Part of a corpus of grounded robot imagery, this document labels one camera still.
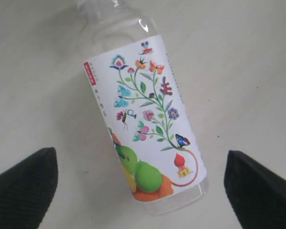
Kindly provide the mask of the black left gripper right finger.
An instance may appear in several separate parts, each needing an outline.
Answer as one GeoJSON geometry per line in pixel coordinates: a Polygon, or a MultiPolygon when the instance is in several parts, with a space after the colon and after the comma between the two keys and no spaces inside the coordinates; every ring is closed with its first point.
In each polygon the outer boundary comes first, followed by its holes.
{"type": "Polygon", "coordinates": [[[267,167],[230,150],[224,188],[242,228],[286,229],[286,180],[267,167]]]}

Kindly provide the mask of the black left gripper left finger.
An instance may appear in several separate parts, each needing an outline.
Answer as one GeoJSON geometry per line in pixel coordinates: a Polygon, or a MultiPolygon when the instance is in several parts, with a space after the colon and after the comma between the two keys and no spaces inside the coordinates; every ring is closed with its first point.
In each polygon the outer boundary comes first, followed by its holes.
{"type": "Polygon", "coordinates": [[[0,229],[37,229],[58,186],[54,147],[42,148],[0,174],[0,229]]]}

